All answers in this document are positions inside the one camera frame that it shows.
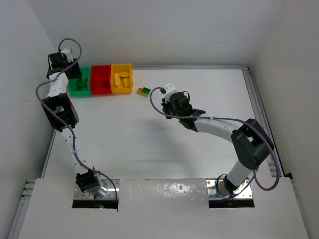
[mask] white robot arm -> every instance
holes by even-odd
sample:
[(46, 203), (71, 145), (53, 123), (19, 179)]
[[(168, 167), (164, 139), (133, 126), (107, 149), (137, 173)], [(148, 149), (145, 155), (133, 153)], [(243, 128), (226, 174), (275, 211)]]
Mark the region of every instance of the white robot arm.
[[(221, 195), (233, 194), (269, 155), (266, 145), (248, 127), (236, 121), (215, 120), (205, 111), (193, 109), (189, 103), (189, 95), (187, 97), (184, 92), (177, 92), (171, 83), (164, 85), (161, 92), (165, 94), (162, 105), (167, 119), (179, 117), (179, 122), (187, 129), (208, 133), (234, 144), (238, 161), (226, 175), (223, 183), (216, 185)], [(246, 123), (253, 126), (274, 149), (274, 145), (255, 119), (248, 119)]]
[[(65, 69), (74, 63), (75, 60), (76, 59), (73, 59), (72, 57), (70, 48), (64, 48), (59, 52), (48, 56), (49, 70), (47, 78), (51, 81), (57, 79), (50, 83), (49, 93), (46, 98), (42, 100), (72, 128), (76, 135), (76, 125), (79, 122), (79, 118), (67, 96), (67, 85), (69, 79), (79, 78), (82, 76), (82, 73), (77, 63), (69, 70), (65, 71)], [(75, 141), (73, 141), (72, 132), (45, 107), (43, 108), (51, 126), (60, 132), (69, 148), (76, 169), (76, 183), (80, 190), (97, 197), (103, 197), (106, 194), (106, 189), (101, 186), (100, 177), (97, 171), (94, 170), (92, 162), (85, 158), (78, 139), (75, 137)]]

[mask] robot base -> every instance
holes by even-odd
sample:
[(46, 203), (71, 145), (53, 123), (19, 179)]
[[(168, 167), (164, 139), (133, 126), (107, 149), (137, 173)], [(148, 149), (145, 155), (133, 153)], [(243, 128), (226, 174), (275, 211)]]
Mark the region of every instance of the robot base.
[[(116, 186), (117, 194), (119, 195), (120, 180), (112, 180)], [(113, 185), (107, 180), (102, 179), (101, 184), (107, 190), (103, 198), (95, 198), (92, 194), (82, 193), (79, 186), (76, 184), (72, 208), (118, 208), (118, 201), (115, 198), (115, 191)]]
[[(249, 183), (246, 179), (237, 189), (234, 194), (240, 193), (232, 200), (225, 200), (228, 196), (223, 196), (219, 194), (216, 190), (217, 179), (207, 179), (207, 191), (208, 191), (208, 201), (210, 208), (253, 208), (253, 193), (250, 185), (243, 191), (243, 188)], [(219, 183), (223, 184), (223, 179), (219, 179)]]

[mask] metal frame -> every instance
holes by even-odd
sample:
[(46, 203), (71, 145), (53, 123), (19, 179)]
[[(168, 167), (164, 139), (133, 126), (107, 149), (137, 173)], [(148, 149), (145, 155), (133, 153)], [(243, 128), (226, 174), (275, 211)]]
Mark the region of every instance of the metal frame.
[[(248, 90), (248, 95), (250, 98), (250, 102), (252, 104), (252, 108), (253, 108), (256, 120), (261, 124), (262, 128), (264, 129), (266, 134), (269, 136), (270, 140), (272, 142), (274, 142), (274, 138), (273, 138), (271, 131), (270, 131), (270, 127), (269, 127), (266, 113), (264, 111), (264, 107), (263, 107), (263, 104), (262, 104), (262, 101), (261, 101), (261, 98), (259, 95), (256, 81), (253, 78), (251, 71), (249, 70), (248, 67), (242, 71), (243, 71), (243, 76), (244, 76), (246, 87)], [(276, 146), (274, 148), (274, 153), (275, 153), (278, 165), (281, 166)], [(274, 161), (271, 158), (271, 156), (267, 157), (267, 162), (268, 162), (269, 170), (270, 170), (272, 177), (275, 177), (276, 176), (276, 169), (275, 169)], [(282, 167), (279, 167), (279, 168), (280, 168), (280, 174), (281, 174), (281, 176), (283, 176), (284, 174), (282, 171)]]
[(35, 185), (35, 180), (27, 180), (24, 186), (22, 197), (19, 203), (19, 207), (15, 213), (15, 217), (11, 226), (11, 230), (8, 239), (18, 239), (23, 220), (26, 214), (26, 210), (29, 206), (31, 194)]

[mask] purple cable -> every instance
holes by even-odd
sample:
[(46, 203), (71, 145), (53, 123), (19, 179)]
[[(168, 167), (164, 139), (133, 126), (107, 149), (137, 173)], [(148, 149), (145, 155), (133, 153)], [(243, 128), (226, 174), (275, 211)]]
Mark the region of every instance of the purple cable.
[(75, 42), (75, 43), (79, 46), (80, 54), (79, 54), (78, 58), (77, 58), (71, 65), (69, 65), (68, 67), (66, 67), (65, 69), (63, 69), (63, 70), (56, 76), (55, 79), (53, 79), (53, 80), (51, 80), (51, 81), (43, 82), (43, 83), (41, 83), (40, 85), (38, 85), (38, 86), (36, 87), (36, 89), (35, 89), (35, 94), (36, 94), (36, 97), (38, 98), (38, 100), (39, 100), (39, 101), (41, 102), (41, 104), (43, 105), (43, 107), (44, 107), (46, 110), (48, 110), (55, 118), (57, 118), (65, 127), (67, 127), (67, 128), (71, 131), (71, 134), (72, 134), (72, 137), (73, 137), (74, 156), (75, 156), (76, 160), (78, 161), (78, 163), (79, 163), (83, 168), (87, 169), (88, 171), (91, 171), (91, 172), (93, 172), (93, 173), (97, 173), (97, 174), (100, 174), (100, 175), (106, 177), (106, 178), (111, 182), (111, 184), (113, 185), (114, 190), (115, 190), (115, 197), (116, 197), (116, 200), (118, 200), (118, 194), (117, 194), (116, 186), (115, 186), (114, 182), (113, 182), (108, 176), (106, 176), (104, 173), (101, 173), (100, 171), (97, 171), (97, 170), (95, 170), (95, 169), (89, 168), (88, 166), (86, 166), (84, 163), (81, 162), (81, 160), (79, 159), (79, 157), (78, 157), (78, 155), (77, 155), (77, 153), (76, 153), (76, 148), (75, 148), (75, 134), (74, 134), (73, 129), (72, 129), (63, 119), (61, 119), (53, 110), (51, 110), (50, 107), (45, 104), (45, 102), (41, 99), (41, 97), (40, 97), (40, 95), (39, 95), (39, 89), (40, 89), (41, 86), (46, 85), (46, 84), (49, 84), (49, 83), (52, 83), (52, 82), (55, 82), (55, 81), (59, 78), (59, 76), (60, 76), (61, 74), (63, 74), (63, 73), (66, 72), (68, 69), (70, 69), (71, 67), (73, 67), (73, 66), (79, 61), (79, 59), (80, 59), (80, 57), (81, 57), (81, 55), (82, 55), (82, 47), (81, 47), (81, 45), (80, 45), (76, 40), (74, 40), (74, 39), (72, 39), (72, 38), (65, 38), (65, 39), (63, 39), (63, 40), (60, 42), (60, 44), (59, 44), (59, 47), (58, 47), (59, 51), (60, 51), (60, 46), (61, 46), (62, 43), (63, 43), (64, 41), (66, 41), (66, 40), (73, 41), (73, 42)]
[[(211, 119), (210, 117), (203, 117), (203, 116), (173, 116), (173, 115), (169, 115), (169, 114), (166, 114), (162, 111), (160, 111), (158, 108), (156, 108), (156, 106), (154, 105), (153, 101), (152, 101), (152, 94), (155, 90), (157, 89), (162, 89), (162, 87), (155, 87), (154, 89), (151, 90), (150, 92), (150, 103), (152, 105), (152, 107), (157, 111), (159, 112), (160, 114), (164, 115), (164, 116), (168, 116), (168, 117), (172, 117), (172, 118), (177, 118), (177, 119)], [(268, 142), (266, 141), (266, 139), (254, 128), (252, 127), (250, 124), (248, 124), (247, 122), (244, 122), (240, 119), (234, 119), (234, 118), (221, 118), (221, 117), (214, 117), (213, 120), (232, 120), (232, 121), (236, 121), (236, 122), (240, 122), (242, 123), (243, 125), (247, 126), (250, 130), (252, 130), (261, 140), (262, 142), (266, 145), (271, 157), (273, 158), (273, 161), (274, 161), (274, 164), (275, 164), (275, 168), (276, 168), (276, 180), (274, 182), (274, 184), (269, 187), (269, 188), (265, 188), (263, 187), (257, 180), (257, 177), (256, 177), (256, 172), (254, 171), (254, 176), (253, 178), (250, 180), (250, 182), (248, 183), (248, 185), (252, 182), (253, 179), (255, 179), (256, 181), (256, 184), (264, 191), (270, 191), (270, 190), (273, 190), (279, 183), (279, 179), (280, 179), (280, 170), (279, 170), (279, 165), (278, 165), (278, 162), (277, 162), (277, 159), (276, 159), (276, 156), (273, 152), (273, 150), (271, 149), (270, 145), (268, 144)]]

